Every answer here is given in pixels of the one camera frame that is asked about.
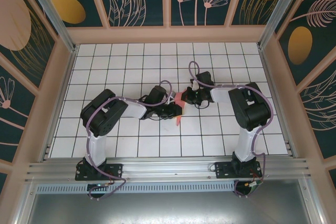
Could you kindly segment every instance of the white grid mat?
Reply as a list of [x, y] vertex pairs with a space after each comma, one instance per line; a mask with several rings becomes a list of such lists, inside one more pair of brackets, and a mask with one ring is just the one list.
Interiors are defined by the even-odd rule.
[[[138, 99], [160, 82], [173, 90], [190, 86], [188, 64], [195, 60], [216, 84], [256, 82], [270, 98], [255, 43], [164, 43], [80, 45], [49, 157], [83, 157], [86, 131], [81, 109], [104, 89]], [[232, 155], [239, 125], [230, 104], [205, 110], [185, 105], [180, 126], [172, 120], [121, 118], [108, 134], [108, 157]], [[259, 136], [256, 152], [287, 155], [277, 116]]]

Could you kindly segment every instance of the enclosure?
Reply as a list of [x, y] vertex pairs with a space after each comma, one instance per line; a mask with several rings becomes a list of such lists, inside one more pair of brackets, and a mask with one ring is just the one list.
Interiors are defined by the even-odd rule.
[[[4, 223], [336, 221], [334, 0], [1, 4]], [[105, 154], [108, 164], [122, 165], [127, 181], [104, 201], [119, 202], [111, 209], [91, 202], [88, 188], [107, 182], [75, 180], [87, 150], [83, 108], [105, 89], [142, 99], [163, 80], [182, 93], [190, 71], [197, 74], [191, 61], [215, 85], [255, 82], [270, 102], [274, 117], [255, 147], [266, 154], [265, 162], [257, 159], [266, 167], [263, 185], [245, 200], [232, 192], [243, 178], [216, 178], [212, 170], [237, 148], [231, 103], [186, 103], [180, 119], [117, 121]], [[169, 93], [167, 83], [162, 87]], [[146, 200], [155, 214], [142, 208]]]

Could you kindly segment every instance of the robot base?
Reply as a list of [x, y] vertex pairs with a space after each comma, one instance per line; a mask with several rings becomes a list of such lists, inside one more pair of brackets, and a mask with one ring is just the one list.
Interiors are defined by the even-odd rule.
[[215, 172], [217, 178], [253, 178], [256, 174], [262, 177], [260, 163], [253, 158], [241, 162], [233, 152], [231, 162], [216, 162]]
[[[103, 172], [111, 174], [116, 177], [122, 175], [122, 164], [107, 164], [106, 161], [98, 166]], [[76, 181], [98, 181], [98, 180], [110, 180], [109, 177], [99, 173], [93, 166], [91, 166], [85, 158], [83, 158], [83, 164], [76, 166]]]

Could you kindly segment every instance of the pink object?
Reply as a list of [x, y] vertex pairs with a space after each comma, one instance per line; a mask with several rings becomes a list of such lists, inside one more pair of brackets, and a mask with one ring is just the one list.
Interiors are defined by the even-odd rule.
[[[182, 101], [181, 98], [182, 98], [182, 92], [180, 92], [180, 93], [176, 93], [176, 96], [175, 96], [174, 101], [175, 101], [175, 103], [176, 103], [177, 105], [179, 105], [179, 106], [182, 108], [182, 110], [183, 110], [183, 109], [184, 109], [185, 102]], [[181, 121], [181, 116], [179, 115], [179, 116], [176, 117], [176, 126], [179, 126], [180, 121]]]

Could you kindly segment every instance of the ventilated metal strip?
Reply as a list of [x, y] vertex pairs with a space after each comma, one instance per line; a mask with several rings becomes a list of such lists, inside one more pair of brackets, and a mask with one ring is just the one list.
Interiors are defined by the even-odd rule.
[[[36, 194], [87, 194], [89, 184], [40, 184]], [[99, 188], [93, 193], [108, 193], [119, 184]], [[233, 181], [223, 182], [185, 182], [185, 183], [127, 183], [116, 193], [192, 193], [210, 191], [233, 191]]]

